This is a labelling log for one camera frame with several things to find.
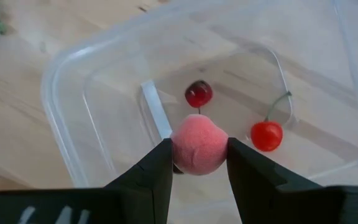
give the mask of dark red cherry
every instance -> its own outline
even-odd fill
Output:
[[[195,81],[185,92],[185,97],[190,106],[200,108],[208,103],[212,98],[211,86],[204,80]]]

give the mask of plastic container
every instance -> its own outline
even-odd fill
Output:
[[[215,92],[201,113],[250,146],[285,81],[292,102],[273,114],[285,139],[265,155],[358,185],[358,1],[209,0],[167,4],[51,63],[42,99],[75,186],[107,184],[197,113],[184,90],[199,78]],[[174,177],[170,222],[235,223],[236,209],[225,164]]]

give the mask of pink sponge ball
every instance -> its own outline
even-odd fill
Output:
[[[173,162],[184,173],[210,174],[226,159],[228,135],[207,116],[187,116],[171,139]]]

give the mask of cherry stem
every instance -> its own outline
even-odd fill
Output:
[[[274,103],[270,106],[264,121],[269,121],[270,114],[273,112],[273,110],[276,107],[277,103],[280,102],[282,99],[288,97],[288,96],[292,96],[292,93],[290,91],[286,92],[284,95],[280,96],[276,101],[274,101]]]

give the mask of red cherry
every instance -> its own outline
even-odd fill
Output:
[[[283,141],[283,128],[274,121],[263,121],[251,129],[251,140],[254,146],[264,152],[278,148]]]
[[[185,97],[190,106],[200,108],[207,104],[213,96],[211,86],[203,80],[195,81],[185,92]]]

